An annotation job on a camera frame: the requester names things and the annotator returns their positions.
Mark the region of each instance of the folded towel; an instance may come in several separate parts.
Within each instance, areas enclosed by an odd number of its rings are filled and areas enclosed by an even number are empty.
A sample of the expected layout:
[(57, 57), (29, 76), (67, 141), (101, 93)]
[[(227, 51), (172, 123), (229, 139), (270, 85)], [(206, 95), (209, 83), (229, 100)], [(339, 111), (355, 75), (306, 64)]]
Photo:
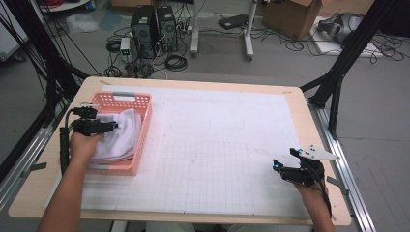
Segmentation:
[(101, 122), (115, 121), (118, 128), (107, 132), (97, 144), (96, 153), (90, 158), (92, 163), (111, 163), (133, 156), (141, 131), (141, 116), (135, 109), (127, 109), (120, 114), (98, 114)]

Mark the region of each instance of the pink plastic basket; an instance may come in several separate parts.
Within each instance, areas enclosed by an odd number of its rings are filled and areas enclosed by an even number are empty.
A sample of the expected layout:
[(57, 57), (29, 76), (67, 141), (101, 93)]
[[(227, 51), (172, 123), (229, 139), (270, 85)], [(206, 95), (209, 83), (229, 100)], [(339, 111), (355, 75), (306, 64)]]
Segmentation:
[(144, 141), (150, 126), (152, 106), (151, 95), (125, 93), (125, 92), (106, 92), (100, 91), (94, 94), (91, 99), (92, 104), (97, 104), (99, 113), (121, 113), (122, 111), (134, 108), (141, 115), (141, 133), (137, 140), (135, 153), (132, 159), (126, 159), (110, 164), (93, 164), (88, 165), (87, 173), (117, 175), (117, 176), (135, 176), (141, 159)]

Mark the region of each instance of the white plastic bag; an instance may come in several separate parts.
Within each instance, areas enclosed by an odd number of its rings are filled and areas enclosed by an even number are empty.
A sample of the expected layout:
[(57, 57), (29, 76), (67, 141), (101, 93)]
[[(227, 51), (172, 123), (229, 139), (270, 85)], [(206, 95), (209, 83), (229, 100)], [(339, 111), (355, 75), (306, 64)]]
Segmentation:
[(75, 14), (66, 18), (70, 34), (97, 31), (99, 24), (87, 14)]

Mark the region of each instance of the concrete floor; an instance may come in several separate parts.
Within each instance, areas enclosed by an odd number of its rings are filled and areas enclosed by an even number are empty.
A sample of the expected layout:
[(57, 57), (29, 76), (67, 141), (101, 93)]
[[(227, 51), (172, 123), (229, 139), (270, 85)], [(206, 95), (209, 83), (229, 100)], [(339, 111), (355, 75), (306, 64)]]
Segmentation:
[[(88, 13), (82, 9), (59, 14), (90, 14), (98, 22), (107, 16), (106, 9)], [(201, 25), (218, 28), (217, 17), (206, 18)], [(89, 58), (99, 73), (107, 66), (106, 39), (120, 28), (130, 24), (124, 17), (111, 30), (72, 35), (75, 43)], [(261, 28), (260, 18), (256, 28)], [(95, 74), (67, 37), (63, 37), (73, 64)], [(201, 34), (199, 53), (193, 59), (187, 52), (188, 67), (182, 72), (166, 72), (167, 79), (249, 83), (262, 85), (302, 86), (326, 73), (336, 56), (313, 56), (307, 49), (291, 51), (277, 36), (263, 42), (252, 40), (254, 58), (245, 56), (241, 37), (222, 34)], [(400, 49), (410, 54), (406, 44)], [(408, 231), (410, 228), (410, 183), (406, 181), (406, 168), (410, 163), (407, 145), (410, 141), (410, 59), (393, 61), (382, 58), (371, 64), (360, 58), (347, 74), (342, 87), (337, 135), (347, 156), (367, 209), (378, 231)], [(44, 95), (31, 64), (0, 63), (0, 161), (12, 150), (44, 106)], [(165, 79), (162, 72), (152, 75)], [(314, 90), (306, 92), (306, 97)], [(0, 231), (35, 230), (38, 220), (10, 218), (9, 202), (0, 214)], [(110, 221), (84, 220), (81, 231), (108, 231)], [(140, 231), (144, 222), (133, 222), (128, 231)], [(282, 231), (309, 231), (308, 227), (281, 227)], [(339, 227), (337, 231), (359, 231), (356, 223)]]

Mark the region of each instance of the human arm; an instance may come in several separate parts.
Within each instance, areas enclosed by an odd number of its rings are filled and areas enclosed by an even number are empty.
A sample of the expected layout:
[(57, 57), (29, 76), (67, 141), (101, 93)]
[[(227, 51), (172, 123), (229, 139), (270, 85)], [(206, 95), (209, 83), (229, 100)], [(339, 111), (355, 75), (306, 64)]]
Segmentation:
[(37, 231), (78, 231), (81, 198), (89, 158), (103, 134), (84, 136), (74, 132), (70, 141), (70, 165), (46, 208)]
[(302, 196), (305, 207), (313, 221), (315, 232), (334, 232), (335, 226), (329, 215), (329, 210), (323, 198), (322, 192), (314, 188), (308, 188), (294, 184)]

